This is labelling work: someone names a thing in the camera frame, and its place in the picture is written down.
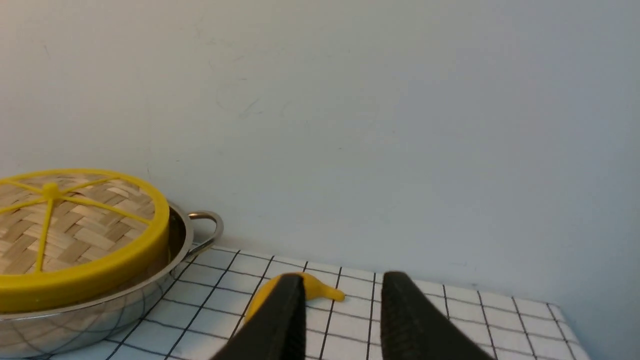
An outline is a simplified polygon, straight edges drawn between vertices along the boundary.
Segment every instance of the woven bamboo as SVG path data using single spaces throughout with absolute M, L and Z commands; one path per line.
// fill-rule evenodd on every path
M 58 199 L 47 200 L 47 184 L 60 189 Z M 0 274 L 54 272 L 103 258 L 139 237 L 155 208 L 135 184 L 101 174 L 1 181 Z

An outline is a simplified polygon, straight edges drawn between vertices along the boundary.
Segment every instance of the yellow spoke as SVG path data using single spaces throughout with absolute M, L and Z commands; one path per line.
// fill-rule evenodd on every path
M 13 211 L 13 210 L 20 209 L 20 208 L 26 208 L 27 206 L 39 204 L 41 202 L 45 202 L 45 199 L 43 197 L 39 197 L 39 198 L 37 198 L 35 200 L 31 200 L 31 201 L 27 201 L 27 202 L 21 202 L 19 204 L 13 204 L 13 205 L 7 206 L 5 208 L 0 208 L 0 214 L 7 213 L 9 211 Z
M 88 181 L 86 183 L 75 185 L 75 186 L 71 186 L 70 188 L 64 189 L 64 190 L 61 191 L 61 193 L 63 193 L 63 194 L 64 193 L 69 193 L 69 192 L 72 192 L 74 190 L 86 188 L 87 186 L 96 185 L 96 184 L 100 184 L 100 183 L 106 183 L 107 181 L 111 181 L 111 180 L 115 180 L 115 179 L 118 179 L 118 178 L 116 176 L 111 176 L 111 177 L 106 177 L 104 179 Z
M 35 187 L 31 186 L 31 185 L 23 184 L 23 183 L 20 183 L 18 181 L 14 181 L 14 180 L 4 179 L 4 180 L 0 181 L 0 184 L 14 185 L 14 186 L 18 186 L 19 188 L 23 188 L 25 190 L 29 190 L 31 192 L 42 193 L 42 190 L 40 190 L 38 188 L 35 188 Z
M 137 220 L 143 224 L 151 224 L 151 220 L 147 220 L 143 217 L 139 217 L 138 215 L 132 214 L 132 213 L 128 213 L 124 210 L 118 209 L 118 208 L 114 208 L 113 206 L 109 206 L 106 204 L 103 204 L 101 202 L 97 202 L 97 201 L 93 201 L 91 199 L 82 199 L 82 198 L 78 198 L 78 197 L 68 197 L 68 196 L 63 196 L 61 198 L 62 200 L 66 200 L 66 201 L 70 201 L 70 202 L 75 202 L 76 204 L 82 204 L 82 205 L 88 205 L 88 206 L 95 206 L 96 208 L 102 208 L 102 209 L 106 209 L 106 210 L 110 210 L 113 211 L 114 213 L 118 213 L 120 215 L 122 215 L 123 217 L 127 217 L 127 218 L 132 218 L 134 220 Z
M 44 224 L 42 224 L 42 234 L 40 235 L 40 246 L 38 247 L 38 257 L 36 259 L 36 272 L 42 272 L 42 263 L 44 262 L 44 250 L 47 248 L 47 234 L 49 233 L 49 224 L 51 223 L 51 214 L 53 213 L 53 199 L 47 201 L 47 212 L 44 215 Z

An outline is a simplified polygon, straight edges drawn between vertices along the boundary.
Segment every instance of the yellow rim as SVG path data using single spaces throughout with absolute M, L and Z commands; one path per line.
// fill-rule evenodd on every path
M 38 269 L 42 268 L 42 256 L 44 252 L 44 247 L 46 244 L 46 234 L 47 228 L 49 226 L 49 221 L 51 219 L 51 212 L 53 209 L 53 200 L 47 200 L 47 191 L 55 191 L 52 189 L 38 189 L 32 187 L 30 185 L 19 183 L 18 180 L 28 179 L 37 176 L 50 176 L 50 175 L 64 175 L 69 173 L 81 173 L 81 174 L 98 174 L 107 176 L 106 179 L 100 179 L 98 181 L 88 181 L 80 186 L 75 186 L 72 188 L 62 189 L 61 196 L 59 199 L 72 201 L 78 204 L 84 204 L 89 206 L 98 206 L 102 208 L 107 208 L 111 211 L 115 211 L 123 216 L 131 217 L 136 220 L 142 221 L 145 224 L 148 224 L 148 227 L 142 232 L 140 237 L 132 241 L 126 247 L 122 249 L 118 249 L 103 258 L 97 259 L 90 263 L 73 266 L 72 268 L 66 268 L 63 270 L 58 270 L 55 272 L 39 272 Z M 142 190 L 144 190 L 148 196 L 153 200 L 156 211 L 154 213 L 154 217 L 152 220 L 147 220 L 144 218 L 140 218 L 137 215 L 127 213 L 120 209 L 115 209 L 111 206 L 107 206 L 105 204 L 94 202 L 92 200 L 86 199 L 78 199 L 78 198 L 70 198 L 65 197 L 64 194 L 71 192 L 73 190 L 77 190 L 78 188 L 83 188 L 85 186 L 91 186 L 97 183 L 106 182 L 114 179 L 121 179 L 128 181 L 136 186 L 139 186 Z M 137 177 L 128 176 L 125 174 L 121 174 L 114 171 L 108 170 L 100 170 L 100 169 L 90 169 L 90 168 L 67 168 L 67 169 L 56 169 L 56 170 L 46 170 L 41 172 L 32 172 L 30 174 L 22 174 L 19 176 L 12 176 L 6 179 L 0 179 L 0 184 L 12 184 L 15 186 L 19 186 L 25 188 L 34 193 L 40 193 L 43 195 L 40 199 L 32 200 L 29 202 L 24 202 L 22 204 L 16 204 L 12 206 L 8 206 L 7 208 L 0 209 L 0 212 L 13 211 L 15 209 L 23 208 L 25 206 L 30 206 L 34 204 L 38 204 L 41 202 L 47 203 L 47 213 L 45 218 L 45 224 L 43 225 L 43 235 L 40 239 L 40 248 L 38 251 L 38 263 L 36 265 L 36 272 L 30 274 L 18 274 L 18 275 L 0 275 L 0 291 L 6 292 L 20 292 L 25 290 L 34 290 L 35 288 L 55 288 L 58 286 L 64 286 L 69 284 L 74 284 L 76 282 L 85 280 L 88 277 L 93 277 L 96 275 L 101 275 L 113 271 L 117 268 L 122 268 L 126 264 L 129 264 L 140 256 L 144 254 L 144 252 L 154 244 L 157 239 L 162 237 L 163 231 L 166 229 L 166 226 L 169 221 L 169 203 L 165 199 L 164 195 L 154 188 L 150 183 L 138 179 Z

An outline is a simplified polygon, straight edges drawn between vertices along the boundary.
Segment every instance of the grid tablecloth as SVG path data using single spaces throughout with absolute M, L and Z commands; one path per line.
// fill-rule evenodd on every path
M 268 279 L 304 271 L 347 295 L 307 302 L 307 358 L 380 360 L 382 274 L 213 247 L 179 268 L 166 295 L 139 322 L 56 360 L 208 360 L 243 324 L 253 294 Z M 589 360 L 561 310 L 414 280 L 434 305 L 498 360 Z

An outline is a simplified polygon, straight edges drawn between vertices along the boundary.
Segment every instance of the yellow knob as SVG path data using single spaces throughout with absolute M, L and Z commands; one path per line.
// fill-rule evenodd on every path
M 62 193 L 56 183 L 46 183 L 42 185 L 42 196 L 47 200 L 57 200 L 62 197 Z

